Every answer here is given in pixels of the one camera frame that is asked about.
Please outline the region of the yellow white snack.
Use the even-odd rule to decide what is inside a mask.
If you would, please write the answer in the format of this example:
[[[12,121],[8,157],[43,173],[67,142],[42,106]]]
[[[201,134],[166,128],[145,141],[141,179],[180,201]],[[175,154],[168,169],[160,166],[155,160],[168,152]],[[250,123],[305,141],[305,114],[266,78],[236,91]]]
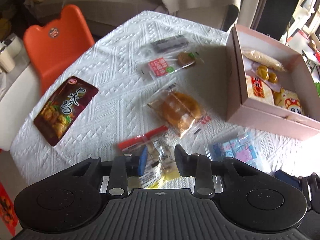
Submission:
[[[167,126],[153,129],[143,135],[118,143],[123,154],[146,152],[144,174],[128,179],[129,189],[160,189],[166,183],[180,177],[175,158],[174,147]]]

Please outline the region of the blue pig cartoon snack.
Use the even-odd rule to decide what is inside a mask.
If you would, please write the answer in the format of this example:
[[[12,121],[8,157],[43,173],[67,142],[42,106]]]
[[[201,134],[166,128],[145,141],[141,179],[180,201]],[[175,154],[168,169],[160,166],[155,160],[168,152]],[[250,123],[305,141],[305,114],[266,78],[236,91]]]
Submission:
[[[212,161],[222,161],[225,157],[231,157],[267,174],[272,173],[260,146],[254,142],[251,132],[242,133],[236,138],[223,142],[210,144],[204,149]]]

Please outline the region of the brown bread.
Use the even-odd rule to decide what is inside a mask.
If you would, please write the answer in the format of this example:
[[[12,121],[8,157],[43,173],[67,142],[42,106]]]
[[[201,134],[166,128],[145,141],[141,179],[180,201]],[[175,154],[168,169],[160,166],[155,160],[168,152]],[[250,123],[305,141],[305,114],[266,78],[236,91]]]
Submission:
[[[212,119],[195,98],[175,82],[157,90],[146,105],[180,137],[197,134]]]

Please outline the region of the dark red snack pouch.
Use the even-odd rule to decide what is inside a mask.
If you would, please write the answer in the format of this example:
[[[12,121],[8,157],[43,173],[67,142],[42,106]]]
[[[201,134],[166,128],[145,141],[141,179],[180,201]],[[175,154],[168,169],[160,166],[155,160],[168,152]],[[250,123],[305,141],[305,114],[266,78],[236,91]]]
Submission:
[[[34,125],[51,146],[57,145],[98,92],[92,84],[69,77],[44,104]]]

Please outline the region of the red label clear snack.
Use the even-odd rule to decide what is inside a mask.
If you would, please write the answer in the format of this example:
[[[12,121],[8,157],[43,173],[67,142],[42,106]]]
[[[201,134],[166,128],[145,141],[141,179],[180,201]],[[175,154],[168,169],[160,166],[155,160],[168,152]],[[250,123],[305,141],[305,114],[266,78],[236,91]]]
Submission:
[[[139,71],[143,76],[155,80],[197,64],[204,64],[198,52],[182,51],[147,59],[140,65]]]

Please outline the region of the grey dark snack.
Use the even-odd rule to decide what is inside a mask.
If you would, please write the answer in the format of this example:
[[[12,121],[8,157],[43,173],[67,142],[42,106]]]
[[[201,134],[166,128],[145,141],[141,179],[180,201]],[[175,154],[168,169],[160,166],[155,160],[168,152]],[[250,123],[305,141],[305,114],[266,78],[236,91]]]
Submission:
[[[150,53],[160,54],[187,47],[189,44],[190,40],[188,38],[183,35],[176,35],[151,42],[146,46],[146,50]]]

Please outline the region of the yellow panda snack bag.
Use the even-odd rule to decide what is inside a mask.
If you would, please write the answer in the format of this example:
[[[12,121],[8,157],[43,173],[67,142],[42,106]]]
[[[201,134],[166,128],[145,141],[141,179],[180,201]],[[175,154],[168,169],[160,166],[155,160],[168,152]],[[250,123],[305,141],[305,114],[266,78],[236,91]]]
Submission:
[[[281,88],[280,92],[273,91],[273,99],[276,106],[305,115],[298,95],[295,92]]]

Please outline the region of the red white rice cracker pack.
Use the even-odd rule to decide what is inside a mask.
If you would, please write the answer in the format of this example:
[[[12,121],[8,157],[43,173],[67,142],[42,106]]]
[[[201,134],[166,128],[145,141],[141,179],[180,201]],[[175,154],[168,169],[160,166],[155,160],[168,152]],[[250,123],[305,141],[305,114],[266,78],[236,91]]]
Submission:
[[[249,98],[274,105],[272,90],[259,78],[246,75],[246,85]]]

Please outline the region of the pink cardboard box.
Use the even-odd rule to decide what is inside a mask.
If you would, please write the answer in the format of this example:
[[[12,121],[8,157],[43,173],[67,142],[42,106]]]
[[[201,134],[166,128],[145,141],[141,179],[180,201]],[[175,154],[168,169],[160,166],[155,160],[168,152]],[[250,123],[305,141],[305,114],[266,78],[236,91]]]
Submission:
[[[228,122],[300,140],[319,133],[319,95],[298,52],[242,25],[226,47]]]

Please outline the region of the white textured tablecloth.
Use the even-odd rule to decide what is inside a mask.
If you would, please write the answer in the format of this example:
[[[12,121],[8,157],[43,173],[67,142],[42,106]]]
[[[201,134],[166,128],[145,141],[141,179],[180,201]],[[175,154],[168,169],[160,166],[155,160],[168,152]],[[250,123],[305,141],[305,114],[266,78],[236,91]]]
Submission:
[[[174,35],[195,42],[202,62],[151,79],[139,71],[139,54],[148,43]],[[249,98],[243,48],[280,61],[281,85],[295,92],[304,115]],[[51,146],[34,124],[44,104],[76,76],[98,89],[62,139]],[[207,121],[183,137],[172,135],[187,153],[205,154],[212,145],[250,132],[263,168],[293,176],[319,172],[319,95],[301,55],[255,30],[235,25],[230,33],[153,11],[144,11],[101,38],[50,86],[30,112],[10,148],[28,184],[87,158],[112,160],[121,141],[142,135],[164,121],[149,106],[156,92],[171,83],[203,107]]]

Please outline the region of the yellow candies in wrapper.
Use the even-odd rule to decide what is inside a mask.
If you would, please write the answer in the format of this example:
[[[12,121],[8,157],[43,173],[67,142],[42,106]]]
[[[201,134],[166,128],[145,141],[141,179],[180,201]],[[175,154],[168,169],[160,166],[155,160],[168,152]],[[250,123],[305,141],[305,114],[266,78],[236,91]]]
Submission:
[[[278,77],[277,77],[276,73],[270,71],[264,65],[260,65],[257,68],[256,74],[264,81],[268,81],[270,83],[277,83],[278,82]]]

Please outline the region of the beige granule packet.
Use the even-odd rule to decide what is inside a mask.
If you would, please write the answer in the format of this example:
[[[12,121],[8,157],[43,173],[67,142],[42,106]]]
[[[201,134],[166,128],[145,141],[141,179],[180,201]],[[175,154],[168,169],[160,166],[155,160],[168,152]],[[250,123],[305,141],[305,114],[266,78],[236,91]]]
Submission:
[[[254,49],[243,49],[242,54],[247,57],[248,59],[262,64],[272,70],[276,70],[279,72],[285,72],[286,69],[284,68],[283,64],[278,60]]]

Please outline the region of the orange plastic chair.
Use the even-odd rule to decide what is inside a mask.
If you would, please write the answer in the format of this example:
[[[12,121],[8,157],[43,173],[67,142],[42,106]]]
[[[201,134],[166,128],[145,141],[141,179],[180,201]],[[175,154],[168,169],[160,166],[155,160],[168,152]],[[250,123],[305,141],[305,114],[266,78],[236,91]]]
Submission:
[[[32,25],[23,43],[44,94],[55,80],[94,45],[87,22],[76,5],[61,10],[60,17],[45,26]]]

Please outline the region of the white cups on cabinet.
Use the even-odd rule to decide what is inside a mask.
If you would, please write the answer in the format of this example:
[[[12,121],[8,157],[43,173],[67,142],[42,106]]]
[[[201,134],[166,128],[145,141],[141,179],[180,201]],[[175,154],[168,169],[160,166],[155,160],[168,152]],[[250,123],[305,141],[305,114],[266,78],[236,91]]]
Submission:
[[[20,53],[23,48],[21,39],[15,34],[10,34],[3,42],[1,42],[1,68],[9,73],[16,63],[14,58]]]

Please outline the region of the grey sofa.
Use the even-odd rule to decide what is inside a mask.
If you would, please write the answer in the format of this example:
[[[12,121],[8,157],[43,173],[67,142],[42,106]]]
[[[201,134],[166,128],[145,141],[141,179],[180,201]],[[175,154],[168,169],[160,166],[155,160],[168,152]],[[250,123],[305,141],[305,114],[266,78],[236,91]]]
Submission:
[[[80,8],[91,33],[104,36],[127,20],[143,11],[155,11],[172,15],[216,29],[227,31],[238,18],[240,7],[194,8],[170,13],[162,0],[25,0],[24,6],[42,24],[59,16],[65,5]]]

